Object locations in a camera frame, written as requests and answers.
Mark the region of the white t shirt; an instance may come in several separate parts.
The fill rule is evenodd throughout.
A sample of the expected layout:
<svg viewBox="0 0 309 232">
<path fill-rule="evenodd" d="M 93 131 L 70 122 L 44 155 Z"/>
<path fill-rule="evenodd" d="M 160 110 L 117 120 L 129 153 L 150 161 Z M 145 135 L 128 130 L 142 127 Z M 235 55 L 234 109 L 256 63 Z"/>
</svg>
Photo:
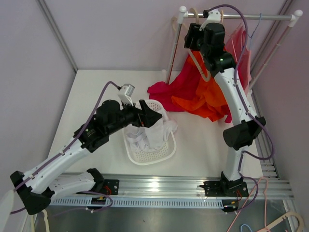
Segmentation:
<svg viewBox="0 0 309 232">
<path fill-rule="evenodd" d="M 166 110 L 161 109 L 158 112 L 162 118 L 150 128 L 131 125 L 125 128 L 125 137 L 132 151 L 156 152 L 164 146 L 171 132 L 177 130 L 176 121 L 169 119 Z"/>
</svg>

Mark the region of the beige hanger of orange shirt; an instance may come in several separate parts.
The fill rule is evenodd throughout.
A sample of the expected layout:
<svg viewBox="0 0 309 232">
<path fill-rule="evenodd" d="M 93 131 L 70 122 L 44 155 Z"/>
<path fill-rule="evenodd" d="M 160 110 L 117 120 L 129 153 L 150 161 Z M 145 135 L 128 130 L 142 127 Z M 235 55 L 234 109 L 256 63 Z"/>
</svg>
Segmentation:
<svg viewBox="0 0 309 232">
<path fill-rule="evenodd" d="M 193 63 L 195 64 L 197 70 L 199 71 L 202 79 L 205 82 L 210 81 L 211 79 L 211 73 L 204 67 L 204 65 L 201 64 L 201 62 L 203 61 L 202 55 L 199 53 L 198 55 L 195 55 L 191 50 L 188 51 L 189 52 L 189 56 L 192 59 Z"/>
</svg>

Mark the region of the orange t shirt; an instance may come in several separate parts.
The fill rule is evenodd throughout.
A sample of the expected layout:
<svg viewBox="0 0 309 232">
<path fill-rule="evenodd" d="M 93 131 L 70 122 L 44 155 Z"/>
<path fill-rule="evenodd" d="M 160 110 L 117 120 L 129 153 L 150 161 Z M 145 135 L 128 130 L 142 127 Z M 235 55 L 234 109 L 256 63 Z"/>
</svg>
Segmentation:
<svg viewBox="0 0 309 232">
<path fill-rule="evenodd" d="M 212 75 L 210 81 L 205 82 L 189 55 L 187 61 L 196 72 L 195 77 L 198 78 L 198 85 L 194 88 L 195 94 L 191 100 L 173 95 L 172 103 L 189 113 L 209 118 L 212 122 L 225 118 L 225 123 L 231 123 L 232 116 L 229 107 Z"/>
</svg>

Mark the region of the beige hanger of white shirt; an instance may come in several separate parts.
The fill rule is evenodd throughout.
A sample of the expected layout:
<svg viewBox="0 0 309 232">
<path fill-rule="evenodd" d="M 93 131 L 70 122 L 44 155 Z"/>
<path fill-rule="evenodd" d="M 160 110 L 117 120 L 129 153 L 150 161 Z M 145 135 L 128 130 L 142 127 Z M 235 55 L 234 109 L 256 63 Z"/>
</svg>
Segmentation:
<svg viewBox="0 0 309 232">
<path fill-rule="evenodd" d="M 199 24 L 199 16 L 198 16 L 198 12 L 197 12 L 196 8 L 190 8 L 189 13 L 193 14 L 193 16 L 195 18 L 195 23 Z M 172 26 L 172 30 L 174 32 L 176 31 L 176 23 L 177 23 L 177 17 L 173 16 L 171 18 L 171 26 Z"/>
</svg>

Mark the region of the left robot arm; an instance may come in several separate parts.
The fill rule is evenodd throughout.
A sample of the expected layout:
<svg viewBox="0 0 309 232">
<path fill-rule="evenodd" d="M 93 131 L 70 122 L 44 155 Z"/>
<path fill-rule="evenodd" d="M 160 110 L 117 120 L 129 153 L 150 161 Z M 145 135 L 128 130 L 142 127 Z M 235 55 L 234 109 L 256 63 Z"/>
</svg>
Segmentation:
<svg viewBox="0 0 309 232">
<path fill-rule="evenodd" d="M 83 124 L 55 156 L 27 172 L 15 171 L 10 179 L 29 215 L 44 210 L 52 201 L 75 193 L 104 193 L 105 179 L 96 169 L 60 180 L 58 177 L 77 161 L 94 153 L 109 141 L 110 135 L 128 125 L 152 127 L 162 119 L 159 112 L 152 110 L 144 100 L 135 105 L 120 105 L 107 100 Z"/>
</svg>

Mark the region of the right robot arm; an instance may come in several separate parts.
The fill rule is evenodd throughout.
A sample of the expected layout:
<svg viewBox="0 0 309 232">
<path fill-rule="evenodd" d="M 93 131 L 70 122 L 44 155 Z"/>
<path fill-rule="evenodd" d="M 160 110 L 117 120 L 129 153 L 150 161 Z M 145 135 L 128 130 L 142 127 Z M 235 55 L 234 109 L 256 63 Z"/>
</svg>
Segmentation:
<svg viewBox="0 0 309 232">
<path fill-rule="evenodd" d="M 224 141 L 229 147 L 226 167 L 220 179 L 220 191 L 232 195 L 243 182 L 241 163 L 246 148 L 252 145 L 266 124 L 251 108 L 239 80 L 233 56 L 225 51 L 225 28 L 220 23 L 201 25 L 191 23 L 184 39 L 184 47 L 198 51 L 206 69 L 220 87 L 229 107 L 233 126 L 224 130 Z"/>
</svg>

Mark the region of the beige hanger on floor left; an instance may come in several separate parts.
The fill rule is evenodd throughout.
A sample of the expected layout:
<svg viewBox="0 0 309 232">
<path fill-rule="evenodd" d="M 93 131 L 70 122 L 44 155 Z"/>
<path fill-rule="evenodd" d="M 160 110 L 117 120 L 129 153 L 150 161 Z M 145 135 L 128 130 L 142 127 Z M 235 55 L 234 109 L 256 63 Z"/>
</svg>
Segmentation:
<svg viewBox="0 0 309 232">
<path fill-rule="evenodd" d="M 42 213 L 43 213 L 43 220 L 44 220 L 44 223 L 45 223 L 45 230 L 46 230 L 46 232 L 50 232 L 48 213 L 45 209 L 42 210 Z M 30 217 L 30 231 L 35 232 L 34 215 L 30 215 L 29 217 Z"/>
</svg>

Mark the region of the white perforated plastic basket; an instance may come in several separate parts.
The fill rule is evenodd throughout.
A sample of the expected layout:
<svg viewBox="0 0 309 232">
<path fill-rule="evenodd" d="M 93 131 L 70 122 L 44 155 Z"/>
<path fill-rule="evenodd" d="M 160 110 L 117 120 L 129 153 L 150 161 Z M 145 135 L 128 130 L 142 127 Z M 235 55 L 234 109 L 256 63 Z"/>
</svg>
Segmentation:
<svg viewBox="0 0 309 232">
<path fill-rule="evenodd" d="M 127 126 L 123 138 L 129 159 L 136 165 L 151 165 L 168 160 L 176 153 L 174 133 L 178 125 L 169 118 L 163 105 L 156 100 L 147 100 L 150 109 L 162 115 L 150 128 Z"/>
</svg>

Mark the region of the metal clothes rack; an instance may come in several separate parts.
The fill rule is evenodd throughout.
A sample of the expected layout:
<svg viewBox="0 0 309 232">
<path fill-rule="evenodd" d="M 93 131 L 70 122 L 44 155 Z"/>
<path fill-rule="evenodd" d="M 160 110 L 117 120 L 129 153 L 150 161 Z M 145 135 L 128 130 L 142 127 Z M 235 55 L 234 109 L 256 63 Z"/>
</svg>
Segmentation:
<svg viewBox="0 0 309 232">
<path fill-rule="evenodd" d="M 252 81 L 249 84 L 249 89 L 252 89 L 259 77 L 261 76 L 262 72 L 266 68 L 266 66 L 270 63 L 271 59 L 273 56 L 276 54 L 277 50 L 280 48 L 284 40 L 286 39 L 287 35 L 291 31 L 291 29 L 296 25 L 298 22 L 299 18 L 303 15 L 303 11 L 301 10 L 296 10 L 294 13 L 290 15 L 283 15 L 283 13 L 287 12 L 287 10 L 290 9 L 293 1 L 286 1 L 286 3 L 282 6 L 280 9 L 280 14 L 279 15 L 262 15 L 262 20 L 267 20 L 267 21 L 274 21 L 272 24 L 270 30 L 268 31 L 268 34 L 266 38 L 263 40 L 263 43 L 261 45 L 261 49 L 259 53 L 256 55 L 255 60 L 253 61 L 253 68 L 252 72 L 254 73 L 254 77 L 252 78 Z M 203 13 L 198 13 L 199 18 L 204 18 Z M 248 14 L 244 16 L 245 19 L 247 20 L 258 20 L 259 15 L 257 14 Z M 171 56 L 170 56 L 170 61 L 169 61 L 169 66 L 168 69 L 166 70 L 166 80 L 165 83 L 169 84 L 171 74 L 172 74 L 172 69 L 173 69 L 173 63 L 175 60 L 176 52 L 177 52 L 177 46 L 179 42 L 179 37 L 180 37 L 180 32 L 182 28 L 182 23 L 184 19 L 186 18 L 194 18 L 193 14 L 189 13 L 187 8 L 185 6 L 181 6 L 179 8 L 179 15 L 177 16 L 177 23 L 176 23 L 176 31 L 175 31 L 175 36 L 174 36 L 174 45 L 172 47 L 171 51 Z M 260 59 L 262 58 L 262 55 L 266 52 L 266 49 L 269 47 L 270 42 L 272 41 L 272 37 L 275 36 L 276 32 L 278 32 L 279 26 L 281 25 L 281 21 L 288 21 L 289 24 L 277 40 L 276 44 L 273 46 L 271 51 L 269 52 L 268 56 L 265 58 L 264 62 L 261 64 L 259 69 L 256 69 L 256 66 Z"/>
</svg>

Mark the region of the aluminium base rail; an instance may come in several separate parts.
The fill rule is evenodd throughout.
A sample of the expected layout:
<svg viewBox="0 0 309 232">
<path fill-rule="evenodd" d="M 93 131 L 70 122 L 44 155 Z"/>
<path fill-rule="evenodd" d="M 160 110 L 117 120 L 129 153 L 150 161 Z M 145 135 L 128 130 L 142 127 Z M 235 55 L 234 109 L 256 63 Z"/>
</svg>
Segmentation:
<svg viewBox="0 0 309 232">
<path fill-rule="evenodd" d="M 163 177 L 142 175 L 104 174 L 105 179 L 120 181 L 118 195 L 109 199 L 113 207 L 153 207 L 153 208 L 209 208 L 222 209 L 222 200 L 233 200 L 230 197 L 206 197 L 204 189 L 200 188 L 205 181 L 215 181 L 214 178 L 197 177 Z M 239 202 L 249 203 L 254 196 L 254 182 L 246 181 L 249 196 Z M 69 194 L 57 197 L 51 201 L 52 206 L 90 206 L 91 197 L 88 194 Z"/>
</svg>

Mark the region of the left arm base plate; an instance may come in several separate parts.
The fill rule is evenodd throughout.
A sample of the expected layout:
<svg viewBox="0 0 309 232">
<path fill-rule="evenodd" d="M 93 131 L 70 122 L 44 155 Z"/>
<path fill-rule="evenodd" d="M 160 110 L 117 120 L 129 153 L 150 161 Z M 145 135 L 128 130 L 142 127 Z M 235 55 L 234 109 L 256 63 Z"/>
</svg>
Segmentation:
<svg viewBox="0 0 309 232">
<path fill-rule="evenodd" d="M 120 181 L 117 179 L 105 179 L 102 185 L 89 190 L 87 194 L 93 195 L 93 197 L 91 197 L 91 203 L 88 208 L 93 211 L 110 208 L 112 202 L 107 196 L 118 195 L 119 183 Z"/>
</svg>

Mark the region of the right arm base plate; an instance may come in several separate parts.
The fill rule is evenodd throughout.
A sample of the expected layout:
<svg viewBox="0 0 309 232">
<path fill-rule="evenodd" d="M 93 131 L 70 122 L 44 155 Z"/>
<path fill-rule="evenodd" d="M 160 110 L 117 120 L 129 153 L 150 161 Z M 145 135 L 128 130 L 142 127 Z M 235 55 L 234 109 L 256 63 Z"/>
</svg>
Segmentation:
<svg viewBox="0 0 309 232">
<path fill-rule="evenodd" d="M 206 197 L 230 197 L 233 200 L 222 200 L 222 211 L 235 212 L 239 209 L 239 202 L 249 196 L 247 184 L 240 178 L 235 181 L 205 181 L 200 188 L 204 189 Z"/>
</svg>

